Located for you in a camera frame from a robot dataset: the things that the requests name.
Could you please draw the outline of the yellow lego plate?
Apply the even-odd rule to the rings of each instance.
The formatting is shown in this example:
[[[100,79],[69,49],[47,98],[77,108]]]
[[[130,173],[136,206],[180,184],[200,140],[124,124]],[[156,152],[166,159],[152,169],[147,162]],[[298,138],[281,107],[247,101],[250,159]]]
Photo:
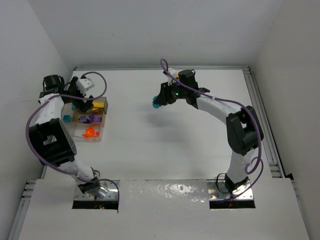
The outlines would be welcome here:
[[[92,102],[92,110],[97,111],[105,108],[105,103],[101,101],[93,101]]]

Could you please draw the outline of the teal square lego brick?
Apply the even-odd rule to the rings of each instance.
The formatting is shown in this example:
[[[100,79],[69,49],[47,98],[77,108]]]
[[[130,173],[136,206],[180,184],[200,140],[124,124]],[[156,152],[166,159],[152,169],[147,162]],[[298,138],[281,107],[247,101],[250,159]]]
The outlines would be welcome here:
[[[69,122],[71,122],[72,118],[71,118],[70,115],[64,115],[63,118],[62,118],[62,120],[63,120],[64,122],[66,122],[66,123],[69,123]]]

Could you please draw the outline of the lavender lego stack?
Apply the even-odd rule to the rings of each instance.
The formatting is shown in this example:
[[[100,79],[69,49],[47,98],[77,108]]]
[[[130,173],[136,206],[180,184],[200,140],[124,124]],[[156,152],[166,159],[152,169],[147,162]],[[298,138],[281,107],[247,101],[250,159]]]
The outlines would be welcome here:
[[[80,123],[83,123],[83,124],[90,124],[91,123],[91,120],[89,118],[87,118],[86,115],[81,115],[79,117],[79,122]]]

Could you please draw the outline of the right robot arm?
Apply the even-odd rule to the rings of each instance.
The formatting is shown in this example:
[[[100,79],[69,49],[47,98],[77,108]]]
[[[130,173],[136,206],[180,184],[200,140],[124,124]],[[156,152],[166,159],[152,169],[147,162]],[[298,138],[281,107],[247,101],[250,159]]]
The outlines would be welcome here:
[[[163,71],[168,80],[160,85],[160,92],[152,100],[154,108],[172,105],[183,99],[187,104],[204,111],[226,126],[227,142],[232,150],[229,168],[224,175],[224,186],[229,194],[247,182],[261,161],[264,134],[255,109],[228,99],[211,96],[210,90],[199,87],[196,72],[173,68]]]

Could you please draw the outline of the orange round dome piece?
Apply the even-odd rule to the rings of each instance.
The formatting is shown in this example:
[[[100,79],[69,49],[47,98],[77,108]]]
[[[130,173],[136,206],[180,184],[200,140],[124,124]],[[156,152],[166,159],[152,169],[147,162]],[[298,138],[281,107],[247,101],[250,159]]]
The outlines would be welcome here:
[[[89,128],[87,128],[87,129],[85,130],[85,134],[87,135],[87,138],[88,138],[88,137],[93,137],[93,136],[96,135],[96,131],[95,131],[94,128],[89,127]]]

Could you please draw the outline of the dark purple lego plate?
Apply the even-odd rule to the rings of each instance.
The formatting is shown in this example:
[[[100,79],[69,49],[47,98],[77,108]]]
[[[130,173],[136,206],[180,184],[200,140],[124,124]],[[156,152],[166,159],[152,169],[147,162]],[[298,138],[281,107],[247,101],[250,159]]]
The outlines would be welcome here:
[[[99,115],[91,114],[89,116],[89,119],[91,123],[101,123],[102,122],[102,117]]]

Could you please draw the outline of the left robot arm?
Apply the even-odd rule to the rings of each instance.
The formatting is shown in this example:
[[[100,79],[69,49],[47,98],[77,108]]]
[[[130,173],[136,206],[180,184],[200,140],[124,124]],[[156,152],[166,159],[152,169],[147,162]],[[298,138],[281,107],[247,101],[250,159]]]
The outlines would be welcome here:
[[[84,111],[93,106],[93,97],[85,98],[93,87],[93,81],[84,76],[73,77],[70,82],[65,82],[59,75],[44,77],[39,95],[40,109],[35,113],[35,123],[27,125],[26,138],[41,163],[71,176],[84,195],[98,198],[101,184],[97,173],[76,158],[75,142],[61,120],[66,103]]]

